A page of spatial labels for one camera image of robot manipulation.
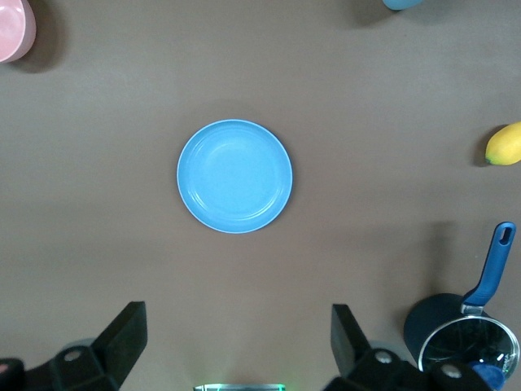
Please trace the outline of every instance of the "pot handle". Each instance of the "pot handle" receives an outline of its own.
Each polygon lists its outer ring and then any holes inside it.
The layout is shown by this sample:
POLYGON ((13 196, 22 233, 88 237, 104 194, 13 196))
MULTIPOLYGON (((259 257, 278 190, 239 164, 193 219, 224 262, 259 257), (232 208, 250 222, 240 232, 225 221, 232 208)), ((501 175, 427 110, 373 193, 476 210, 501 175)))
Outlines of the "pot handle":
POLYGON ((496 293, 514 235, 515 224, 513 222, 502 222, 497 225, 478 285, 463 297, 462 312, 464 314, 480 314, 483 307, 496 293))

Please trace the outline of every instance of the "pink bowl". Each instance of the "pink bowl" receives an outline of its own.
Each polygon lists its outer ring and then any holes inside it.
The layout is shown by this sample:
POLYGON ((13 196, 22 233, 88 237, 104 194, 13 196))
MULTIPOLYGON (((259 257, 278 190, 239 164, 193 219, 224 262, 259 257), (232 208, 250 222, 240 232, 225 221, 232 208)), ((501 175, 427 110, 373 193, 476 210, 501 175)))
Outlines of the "pink bowl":
POLYGON ((25 55, 36 37, 36 21, 27 0, 0 0, 0 63, 25 55))

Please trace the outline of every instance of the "plate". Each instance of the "plate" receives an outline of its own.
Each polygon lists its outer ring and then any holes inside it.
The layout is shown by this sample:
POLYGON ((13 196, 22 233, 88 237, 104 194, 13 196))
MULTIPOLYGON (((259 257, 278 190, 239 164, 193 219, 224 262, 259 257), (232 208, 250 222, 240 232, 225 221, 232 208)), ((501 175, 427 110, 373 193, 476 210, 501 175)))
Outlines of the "plate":
POLYGON ((284 146, 245 120, 206 125, 188 140, 177 164, 188 210, 204 225, 231 234, 270 224, 286 206, 292 182, 284 146))

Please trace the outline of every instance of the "yellow lemon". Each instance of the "yellow lemon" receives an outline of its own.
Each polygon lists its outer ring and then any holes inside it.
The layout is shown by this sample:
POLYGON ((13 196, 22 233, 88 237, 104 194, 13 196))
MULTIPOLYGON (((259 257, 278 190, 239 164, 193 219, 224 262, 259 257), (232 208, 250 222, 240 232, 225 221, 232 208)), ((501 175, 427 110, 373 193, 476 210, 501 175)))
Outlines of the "yellow lemon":
POLYGON ((490 165, 512 165, 521 160, 521 122, 505 126, 488 140, 485 160, 490 165))

